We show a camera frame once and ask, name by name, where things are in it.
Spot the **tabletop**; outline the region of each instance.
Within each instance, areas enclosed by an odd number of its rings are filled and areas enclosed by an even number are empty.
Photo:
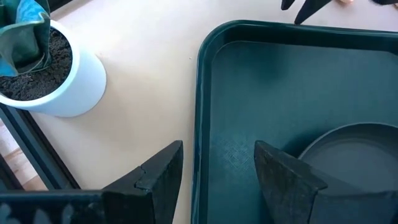
[[[197,53],[217,26],[236,19],[293,23],[279,0],[73,0],[52,13],[102,61],[101,101],[74,118],[33,113],[83,189],[100,189],[176,139],[184,143],[174,223],[189,223]],[[398,31],[398,10],[331,2],[303,24]]]

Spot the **plastic tray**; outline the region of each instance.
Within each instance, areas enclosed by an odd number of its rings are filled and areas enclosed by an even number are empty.
[[[398,125],[397,52],[393,32],[216,28],[198,56],[192,223],[272,223],[254,169],[257,139],[298,156],[338,126]]]

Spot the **gray dish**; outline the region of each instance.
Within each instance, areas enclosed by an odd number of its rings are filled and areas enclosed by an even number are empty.
[[[331,130],[299,159],[364,192],[398,190],[398,128],[358,123]]]

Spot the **white pot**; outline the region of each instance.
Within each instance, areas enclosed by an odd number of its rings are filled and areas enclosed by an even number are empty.
[[[79,46],[66,28],[55,21],[51,21],[51,27],[67,38],[72,49],[72,67],[67,79],[55,91],[39,99],[17,101],[0,94],[0,103],[54,116],[77,116],[92,109],[103,96],[106,72],[96,55]]]

